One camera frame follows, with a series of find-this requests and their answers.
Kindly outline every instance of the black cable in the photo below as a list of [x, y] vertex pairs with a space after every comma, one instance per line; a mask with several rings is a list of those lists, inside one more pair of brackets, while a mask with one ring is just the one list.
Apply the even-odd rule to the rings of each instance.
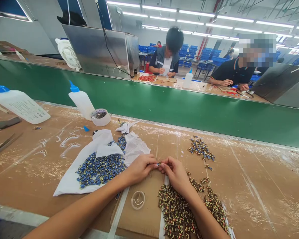
[[129, 73], [127, 73], [127, 72], [125, 72], [125, 71], [123, 71], [123, 70], [122, 70], [120, 67], [118, 67], [118, 65], [116, 64], [116, 62], [115, 62], [115, 60], [114, 60], [114, 58], [113, 58], [113, 56], [112, 56], [112, 54], [111, 54], [111, 52], [110, 52], [110, 49], [109, 49], [109, 47], [107, 46], [107, 41], [106, 41], [107, 35], [106, 35], [105, 29], [104, 29], [104, 19], [103, 19], [103, 14], [102, 14], [101, 11], [99, 11], [99, 13], [100, 13], [101, 16], [102, 16], [102, 25], [103, 25], [103, 34], [104, 34], [104, 39], [105, 39], [105, 45], [106, 45], [107, 50], [109, 51], [109, 54], [110, 54], [111, 57], [112, 57], [112, 60], [114, 61], [114, 64], [116, 65], [117, 69], [119, 69], [121, 72], [124, 72], [125, 74], [128, 74], [131, 78], [134, 78], [134, 76], [130, 75]]

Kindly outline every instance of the tape roll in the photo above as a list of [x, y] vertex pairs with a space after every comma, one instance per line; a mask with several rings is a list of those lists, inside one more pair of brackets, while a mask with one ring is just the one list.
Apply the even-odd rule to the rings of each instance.
[[96, 126], [105, 126], [111, 122], [111, 117], [106, 109], [97, 109], [91, 112], [90, 117]]

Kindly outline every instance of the black shirt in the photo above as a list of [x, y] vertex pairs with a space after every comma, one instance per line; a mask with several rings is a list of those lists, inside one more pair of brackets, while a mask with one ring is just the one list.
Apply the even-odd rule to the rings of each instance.
[[[150, 60], [149, 66], [154, 66], [156, 68], [156, 60], [157, 60], [157, 50], [154, 52], [152, 59]], [[178, 62], [175, 64], [172, 72], [178, 72]]]
[[215, 70], [211, 77], [216, 80], [232, 80], [234, 83], [230, 86], [242, 83], [248, 83], [255, 71], [256, 67], [242, 67], [238, 66], [238, 59], [232, 59], [224, 62]]

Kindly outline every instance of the white paper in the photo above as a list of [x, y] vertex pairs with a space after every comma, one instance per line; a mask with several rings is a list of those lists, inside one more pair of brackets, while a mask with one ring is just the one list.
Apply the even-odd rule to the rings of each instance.
[[[125, 148], [126, 154], [124, 156], [124, 163], [128, 167], [140, 154], [149, 154], [150, 149], [134, 132], [127, 134], [125, 138], [127, 143]], [[108, 156], [115, 153], [124, 154], [121, 148], [116, 143], [112, 143], [111, 146], [108, 146], [108, 143], [111, 141], [113, 141], [113, 136], [110, 130], [103, 129], [97, 131], [93, 135], [92, 142], [86, 145], [79, 152], [76, 159], [66, 171], [53, 196], [58, 196], [61, 194], [91, 193], [104, 186], [105, 184], [89, 185], [81, 189], [81, 184], [76, 180], [79, 177], [79, 174], [76, 173], [76, 171], [78, 170], [79, 166], [83, 164], [84, 161], [95, 151], [97, 151], [97, 157]]]
[[164, 73], [162, 74], [163, 76], [167, 75], [170, 69], [170, 65], [172, 64], [172, 58], [169, 59], [164, 59], [164, 64], [163, 68], [165, 69]]
[[131, 132], [125, 136], [126, 148], [125, 148], [125, 165], [130, 166], [131, 163], [140, 154], [149, 154], [150, 149], [147, 145], [134, 133]]

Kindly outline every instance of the hand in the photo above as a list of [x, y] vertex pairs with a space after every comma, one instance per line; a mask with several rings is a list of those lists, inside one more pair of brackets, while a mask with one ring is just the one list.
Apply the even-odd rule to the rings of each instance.
[[162, 164], [159, 166], [158, 170], [161, 171], [161, 173], [167, 174], [173, 188], [185, 199], [193, 192], [193, 190], [196, 192], [188, 179], [183, 164], [177, 159], [169, 156], [167, 159], [162, 160]]
[[142, 181], [150, 171], [156, 168], [158, 168], [158, 165], [154, 155], [141, 154], [121, 173], [121, 175], [126, 179], [127, 186], [130, 186]]
[[249, 86], [248, 86], [248, 84], [240, 84], [240, 85], [238, 85], [238, 88], [239, 88], [241, 91], [249, 90]]
[[224, 81], [221, 81], [220, 82], [220, 85], [221, 86], [229, 86], [229, 85], [232, 85], [234, 82], [232, 80], [224, 80]]
[[158, 70], [158, 73], [160, 73], [160, 74], [163, 74], [164, 72], [165, 72], [165, 69], [162, 67]]

